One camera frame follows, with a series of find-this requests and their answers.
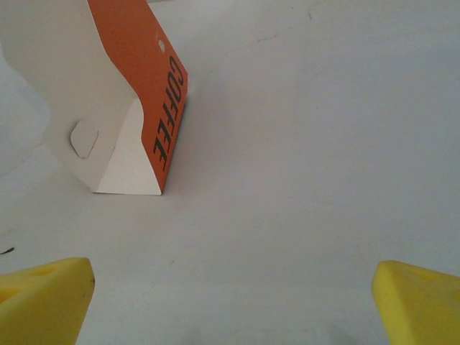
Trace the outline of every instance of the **orange label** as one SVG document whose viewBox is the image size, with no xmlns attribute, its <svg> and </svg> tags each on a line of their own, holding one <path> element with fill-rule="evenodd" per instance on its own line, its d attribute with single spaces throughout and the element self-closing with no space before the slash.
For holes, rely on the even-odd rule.
<svg viewBox="0 0 460 345">
<path fill-rule="evenodd" d="M 142 144 L 163 192 L 188 74 L 146 0 L 88 0 L 102 45 L 144 110 Z"/>
</svg>

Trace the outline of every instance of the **white floor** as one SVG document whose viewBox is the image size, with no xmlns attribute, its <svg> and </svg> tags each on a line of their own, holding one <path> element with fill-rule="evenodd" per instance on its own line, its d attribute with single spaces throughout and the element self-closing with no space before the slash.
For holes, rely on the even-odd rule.
<svg viewBox="0 0 460 345">
<path fill-rule="evenodd" d="M 166 193 L 91 195 L 1 61 L 0 273 L 89 257 L 79 344 L 387 344 L 380 260 L 460 275 L 460 2 L 152 7 L 192 84 Z"/>
</svg>

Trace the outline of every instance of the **white cardboard box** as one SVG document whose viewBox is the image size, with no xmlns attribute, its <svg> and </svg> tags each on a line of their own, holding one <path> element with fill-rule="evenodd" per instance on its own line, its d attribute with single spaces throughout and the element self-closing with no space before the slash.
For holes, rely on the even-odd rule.
<svg viewBox="0 0 460 345">
<path fill-rule="evenodd" d="M 6 61 L 52 112 L 43 141 L 97 193 L 159 195 L 187 72 L 145 0 L 1 0 Z"/>
</svg>

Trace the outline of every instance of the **black mark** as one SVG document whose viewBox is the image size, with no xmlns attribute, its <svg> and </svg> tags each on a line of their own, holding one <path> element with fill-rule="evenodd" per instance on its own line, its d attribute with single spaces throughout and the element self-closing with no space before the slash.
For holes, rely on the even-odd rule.
<svg viewBox="0 0 460 345">
<path fill-rule="evenodd" d="M 4 252 L 0 253 L 0 255 L 5 255 L 5 254 L 8 254 L 8 253 L 11 253 L 12 251 L 14 251 L 14 247 L 11 247 L 10 249 L 5 250 Z"/>
</svg>

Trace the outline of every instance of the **yellow object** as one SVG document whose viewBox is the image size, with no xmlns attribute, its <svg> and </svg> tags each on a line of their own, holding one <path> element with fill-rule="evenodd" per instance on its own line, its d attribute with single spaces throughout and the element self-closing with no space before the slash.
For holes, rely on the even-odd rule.
<svg viewBox="0 0 460 345">
<path fill-rule="evenodd" d="M 0 276 L 0 344 L 75 344 L 94 284 L 84 258 Z"/>
<path fill-rule="evenodd" d="M 460 344 L 460 277 L 385 261 L 372 292 L 391 344 Z"/>
</svg>

